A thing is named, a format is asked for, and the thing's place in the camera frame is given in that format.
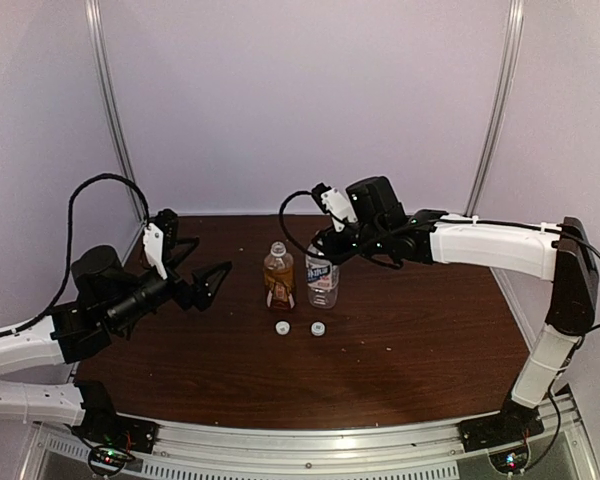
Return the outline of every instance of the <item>dark brown tabletop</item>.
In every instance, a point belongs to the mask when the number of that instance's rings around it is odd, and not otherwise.
[[[325,217],[289,217],[301,239]],[[81,363],[121,413],[246,428],[348,428],[438,420],[497,410],[527,349],[490,271],[405,264],[391,271],[353,259],[333,310],[307,301],[296,260],[298,306],[264,304],[262,262],[282,234],[275,217],[182,218],[199,249],[179,271],[233,261],[206,312],[173,303],[149,315],[132,340]],[[139,246],[129,268],[138,270]],[[279,336],[285,319],[291,332]],[[310,326],[326,324],[323,337]]]

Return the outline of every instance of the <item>bottle with amber liquid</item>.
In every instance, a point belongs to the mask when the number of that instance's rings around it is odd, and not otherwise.
[[[271,245],[264,259],[264,294],[267,308],[292,310],[296,306],[293,257],[282,242]]]

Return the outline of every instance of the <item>bottle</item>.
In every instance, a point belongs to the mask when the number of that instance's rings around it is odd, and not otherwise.
[[[282,242],[271,245],[271,252],[264,259],[264,286],[268,308],[292,310],[296,306],[293,257]]]
[[[322,255],[313,244],[307,249],[311,253]],[[309,303],[316,308],[333,308],[338,299],[340,268],[326,258],[306,256],[307,286]]]

